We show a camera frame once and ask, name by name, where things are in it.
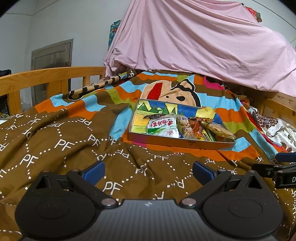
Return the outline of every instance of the black mesh basket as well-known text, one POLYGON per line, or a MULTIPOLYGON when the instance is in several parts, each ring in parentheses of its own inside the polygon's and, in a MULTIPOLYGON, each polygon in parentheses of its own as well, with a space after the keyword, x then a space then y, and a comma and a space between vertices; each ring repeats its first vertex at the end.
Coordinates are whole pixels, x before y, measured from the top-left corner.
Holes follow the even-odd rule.
MULTIPOLYGON (((0 77, 11 74, 10 69, 1 70, 0 77)), ((0 96, 0 113, 9 115, 7 95, 0 96)))

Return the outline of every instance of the metal screw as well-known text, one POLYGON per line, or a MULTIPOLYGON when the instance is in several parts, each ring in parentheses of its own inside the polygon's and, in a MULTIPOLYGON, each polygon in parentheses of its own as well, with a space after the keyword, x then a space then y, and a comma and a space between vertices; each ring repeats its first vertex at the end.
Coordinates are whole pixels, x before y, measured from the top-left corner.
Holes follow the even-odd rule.
POLYGON ((104 206, 110 207, 116 204, 116 200, 114 200, 113 198, 105 198, 102 200, 102 204, 104 206))
POLYGON ((196 204, 196 200, 193 198, 184 198, 182 200, 182 204, 185 206, 193 206, 194 204, 196 204))

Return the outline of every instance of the door frame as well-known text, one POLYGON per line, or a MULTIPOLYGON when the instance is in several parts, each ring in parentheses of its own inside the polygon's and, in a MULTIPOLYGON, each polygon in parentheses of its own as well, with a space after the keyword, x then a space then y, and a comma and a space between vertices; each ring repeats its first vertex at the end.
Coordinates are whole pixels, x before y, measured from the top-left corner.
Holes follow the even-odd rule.
MULTIPOLYGON (((44 55, 39 56, 38 55, 39 52, 47 50, 47 49, 52 48, 52 47, 57 47, 59 45, 68 44, 68 43, 70 44, 70 48, 66 49, 65 51, 66 51, 67 54, 69 53, 69 60, 68 60, 68 62, 65 62, 65 64, 66 64, 65 67, 70 67, 71 64, 72 64, 73 40, 74 39, 64 40, 64 41, 54 43, 54 44, 51 44, 51 45, 48 45, 48 46, 45 46, 45 47, 42 47, 42 48, 39 48, 39 49, 36 49, 36 50, 32 51, 32 54, 31 54, 31 70, 35 70, 35 61, 34 61, 35 58, 44 56, 44 55)), ((68 80, 68 90, 69 91, 71 90, 71 79, 68 80)), ((34 106, 34 105, 36 105, 36 103, 35 103, 35 100, 33 100, 33 97, 35 96, 35 88, 33 86, 31 87, 31 96, 32 96, 32 104, 34 106)))

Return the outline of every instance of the green snack package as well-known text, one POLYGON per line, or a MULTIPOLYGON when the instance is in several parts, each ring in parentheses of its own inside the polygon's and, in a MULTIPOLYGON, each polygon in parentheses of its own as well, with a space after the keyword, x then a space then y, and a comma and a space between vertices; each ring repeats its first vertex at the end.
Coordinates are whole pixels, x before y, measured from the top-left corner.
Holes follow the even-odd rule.
POLYGON ((147 134, 179 138, 176 118, 167 117, 150 120, 147 125, 147 134))

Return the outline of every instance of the round pad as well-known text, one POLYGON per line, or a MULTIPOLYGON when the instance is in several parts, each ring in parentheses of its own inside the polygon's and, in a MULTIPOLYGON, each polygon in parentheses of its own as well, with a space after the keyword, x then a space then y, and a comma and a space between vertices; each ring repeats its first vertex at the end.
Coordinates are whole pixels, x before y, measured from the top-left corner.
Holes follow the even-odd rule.
POLYGON ((20 229, 35 239, 70 238, 88 228, 96 214, 93 202, 78 193, 25 201, 17 207, 15 219, 20 229))
POLYGON ((281 224, 278 202, 266 195, 237 195, 235 191, 210 197, 203 206, 209 224, 228 236, 254 239, 273 233, 281 224))

